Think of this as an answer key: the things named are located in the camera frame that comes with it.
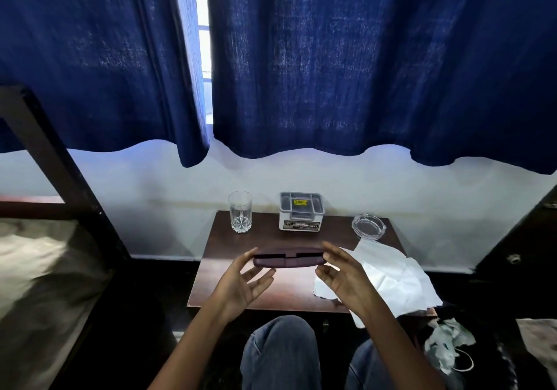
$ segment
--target floor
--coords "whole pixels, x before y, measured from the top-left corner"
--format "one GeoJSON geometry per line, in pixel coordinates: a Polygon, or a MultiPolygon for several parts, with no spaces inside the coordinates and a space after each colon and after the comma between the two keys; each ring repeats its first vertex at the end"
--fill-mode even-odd
{"type": "MultiPolygon", "coordinates": [[[[198,263],[135,260],[135,276],[162,304],[173,331],[183,331],[195,315],[187,300],[198,263]]],[[[525,349],[514,318],[556,317],[555,307],[524,283],[494,284],[475,276],[430,274],[440,297],[485,323],[498,336],[516,365],[520,388],[552,389],[545,368],[525,349]]],[[[203,388],[239,388],[242,349],[253,330],[272,318],[291,313],[247,310],[223,333],[208,367],[203,388]]],[[[316,332],[324,389],[343,387],[349,361],[366,338],[345,314],[299,313],[316,332]]]]}

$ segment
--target purple case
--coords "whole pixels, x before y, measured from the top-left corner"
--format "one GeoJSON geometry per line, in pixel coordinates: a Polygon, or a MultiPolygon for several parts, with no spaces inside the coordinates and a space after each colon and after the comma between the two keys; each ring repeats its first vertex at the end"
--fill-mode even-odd
{"type": "Polygon", "coordinates": [[[267,268],[311,267],[324,264],[321,248],[267,248],[254,255],[254,266],[267,268]]]}

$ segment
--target table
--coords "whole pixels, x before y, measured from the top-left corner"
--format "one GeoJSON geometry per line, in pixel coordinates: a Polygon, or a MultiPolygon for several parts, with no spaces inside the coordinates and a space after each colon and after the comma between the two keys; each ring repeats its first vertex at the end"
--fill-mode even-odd
{"type": "MultiPolygon", "coordinates": [[[[386,225],[386,232],[379,241],[404,253],[389,219],[381,220],[386,225]]],[[[278,227],[278,214],[253,213],[252,223],[247,233],[236,233],[230,226],[228,211],[217,212],[191,289],[188,307],[200,307],[211,295],[232,260],[253,247],[321,247],[322,241],[329,241],[354,250],[360,240],[352,230],[352,217],[325,216],[319,232],[282,231],[278,227]]],[[[242,271],[252,266],[250,261],[242,271]]],[[[313,294],[314,277],[315,267],[279,268],[271,287],[249,309],[347,313],[348,309],[340,302],[313,294]]]]}

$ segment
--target leg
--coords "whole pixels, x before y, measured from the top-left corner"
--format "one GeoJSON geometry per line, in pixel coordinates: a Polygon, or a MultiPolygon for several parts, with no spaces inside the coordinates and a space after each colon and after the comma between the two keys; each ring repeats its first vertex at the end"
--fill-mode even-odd
{"type": "Polygon", "coordinates": [[[243,390],[319,390],[314,331],[298,316],[275,318],[250,336],[240,371],[243,390]]]}
{"type": "Polygon", "coordinates": [[[364,342],[352,357],[346,376],[345,390],[394,390],[379,352],[371,340],[364,342]]]}

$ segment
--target wall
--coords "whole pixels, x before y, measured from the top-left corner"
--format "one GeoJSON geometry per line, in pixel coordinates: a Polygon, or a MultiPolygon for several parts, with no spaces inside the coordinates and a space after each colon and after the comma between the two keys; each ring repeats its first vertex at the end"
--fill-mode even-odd
{"type": "MultiPolygon", "coordinates": [[[[557,182],[484,158],[425,167],[394,145],[353,157],[301,149],[248,160],[213,139],[189,169],[166,141],[71,154],[128,250],[170,258],[201,257],[230,192],[247,190],[255,211],[276,212],[278,193],[296,190],[321,193],[329,213],[389,217],[427,270],[469,271],[557,182]]],[[[0,193],[57,195],[24,151],[0,154],[0,193]]]]}

